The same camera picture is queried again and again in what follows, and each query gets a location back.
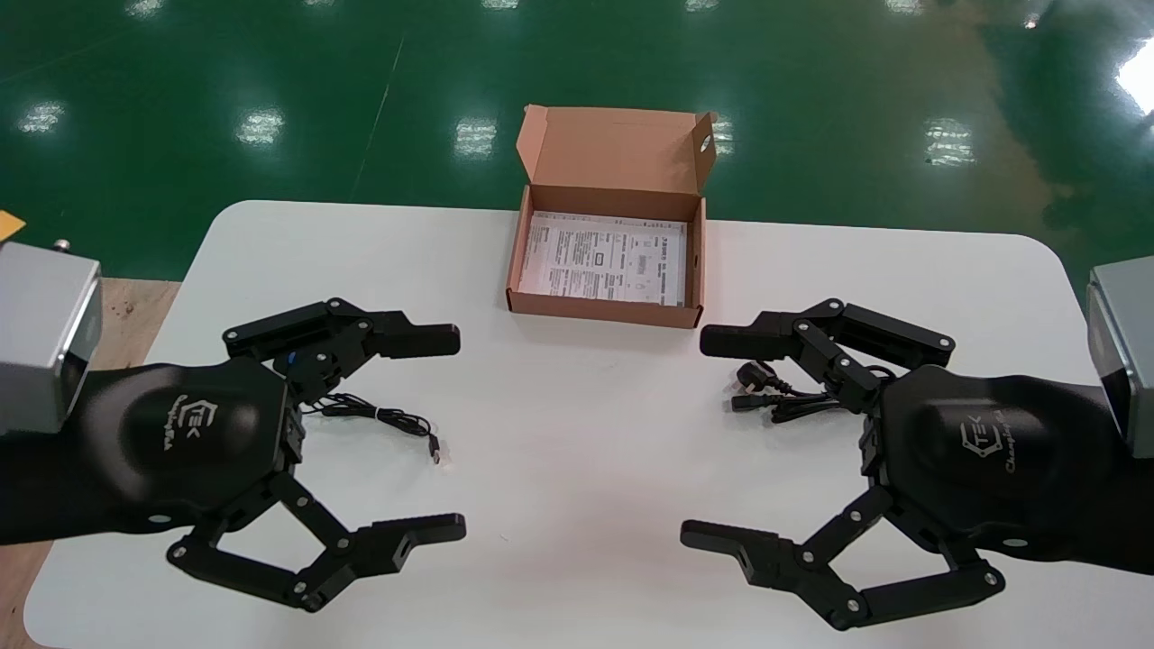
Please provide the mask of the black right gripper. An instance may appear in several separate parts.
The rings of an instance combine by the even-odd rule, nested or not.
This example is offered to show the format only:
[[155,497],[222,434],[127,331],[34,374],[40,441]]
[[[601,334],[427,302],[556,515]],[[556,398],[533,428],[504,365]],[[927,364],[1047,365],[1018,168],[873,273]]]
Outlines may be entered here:
[[[745,583],[797,596],[837,631],[1002,592],[976,549],[1151,574],[1151,460],[1122,442],[1097,386],[920,367],[883,387],[861,449],[874,486],[807,540],[687,520],[682,544],[737,559]],[[947,570],[865,589],[840,579],[833,559],[891,517]]]

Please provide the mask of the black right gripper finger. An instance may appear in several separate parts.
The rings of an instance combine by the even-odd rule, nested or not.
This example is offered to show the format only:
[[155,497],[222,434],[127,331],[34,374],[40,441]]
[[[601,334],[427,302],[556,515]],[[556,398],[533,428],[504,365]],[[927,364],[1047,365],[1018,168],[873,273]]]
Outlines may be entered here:
[[874,405],[882,379],[850,351],[902,370],[945,367],[956,341],[868,308],[830,298],[802,312],[764,311],[752,324],[705,324],[700,353],[745,361],[792,359],[841,406],[862,412]]

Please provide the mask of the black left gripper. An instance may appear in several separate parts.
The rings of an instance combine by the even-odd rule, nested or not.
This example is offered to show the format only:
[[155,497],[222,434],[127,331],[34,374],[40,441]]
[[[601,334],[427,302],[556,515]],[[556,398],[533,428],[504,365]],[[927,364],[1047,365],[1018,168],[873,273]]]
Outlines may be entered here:
[[[282,473],[302,458],[304,428],[291,395],[298,403],[325,398],[376,357],[454,356],[456,324],[412,324],[400,311],[368,312],[330,298],[237,324],[224,344],[230,357],[255,361],[93,372],[60,431],[5,433],[3,544],[193,525],[168,549],[178,570],[315,613],[355,580],[403,570],[413,549],[466,536],[458,513],[351,531],[293,475]],[[271,361],[280,376],[260,361]],[[231,525],[255,521],[273,503],[323,545],[301,570],[218,547]]]

